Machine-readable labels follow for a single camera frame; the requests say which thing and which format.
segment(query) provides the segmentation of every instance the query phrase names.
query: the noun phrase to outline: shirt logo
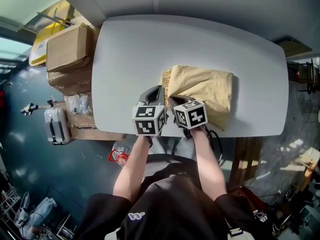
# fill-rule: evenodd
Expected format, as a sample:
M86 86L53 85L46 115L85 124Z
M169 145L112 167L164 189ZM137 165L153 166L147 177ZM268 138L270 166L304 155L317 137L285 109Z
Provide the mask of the shirt logo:
M140 213L136 212L135 214L128 213L128 216L129 216L130 220L134 221L134 220L141 220L142 216L145 214L146 214L145 212L140 212Z

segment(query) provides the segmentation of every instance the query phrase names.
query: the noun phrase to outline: wooden crate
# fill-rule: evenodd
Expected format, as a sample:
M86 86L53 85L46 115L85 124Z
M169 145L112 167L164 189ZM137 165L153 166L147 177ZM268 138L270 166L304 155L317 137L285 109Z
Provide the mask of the wooden crate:
M256 175L262 146L261 137L237 138L228 189L242 186Z

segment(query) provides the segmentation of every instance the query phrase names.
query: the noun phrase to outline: white wall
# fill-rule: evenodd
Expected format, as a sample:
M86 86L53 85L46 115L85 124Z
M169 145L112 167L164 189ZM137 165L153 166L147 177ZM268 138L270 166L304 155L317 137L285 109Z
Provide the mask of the white wall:
M168 14L211 20L269 40L289 35L320 55L320 0L67 0L92 24L111 16Z

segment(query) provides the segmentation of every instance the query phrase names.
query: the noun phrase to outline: white table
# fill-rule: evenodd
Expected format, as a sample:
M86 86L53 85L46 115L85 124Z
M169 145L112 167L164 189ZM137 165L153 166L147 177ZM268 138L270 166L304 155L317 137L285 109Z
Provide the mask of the white table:
M234 74L229 127L221 137L279 135L288 107L282 48L228 25L182 16L130 15L107 19L92 72L94 120L101 131L134 134L132 108L161 72L188 65ZM162 136L182 137L171 111Z

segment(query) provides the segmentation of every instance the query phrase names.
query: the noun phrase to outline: floor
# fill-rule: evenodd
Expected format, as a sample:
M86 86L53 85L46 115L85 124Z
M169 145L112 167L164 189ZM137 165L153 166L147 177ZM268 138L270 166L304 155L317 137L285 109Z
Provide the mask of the floor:
M245 184L271 205L279 202L293 184L303 179L305 167L295 162L299 156L313 161L320 158L320 92L310 95L298 92L305 88L302 84L289 83L284 130L281 135L263 137L255 178Z
M10 177L23 194L33 193L35 200L48 195L65 211L80 220L87 199L95 193L110 193L120 166L108 162L113 141L76 140L64 146L48 142L44 128L44 110L23 116L20 110L28 103L45 105L53 96L63 99L48 85L46 68L28 68L19 72L6 87L10 105L6 127L0 142L1 153Z
M41 200L47 194L79 221L90 195L111 193L113 189L121 170L115 162L108 162L114 142L76 140L65 146L51 145L45 134L44 110L26 117L20 113L28 103L44 105L51 96L55 100L63 98L60 92L48 85L46 68L22 70L11 83L12 86L6 88L9 111L0 137L5 149L1 156L6 169L21 194L29 191L33 193L34 200ZM289 109L283 133L263 138L256 179L246 183L258 196L274 194L279 189L284 195L286 188L301 172L295 171L295 167L290 170L282 168L299 155L316 154L320 148L317 141L319 123L305 123L310 110L316 114L312 113L309 121L318 119L319 107L308 100L320 104L320 94L298 92L302 88L298 84L289 85ZM222 145L224 158L229 162L222 169L228 178L235 139L223 139ZM272 203L281 195L263 199Z

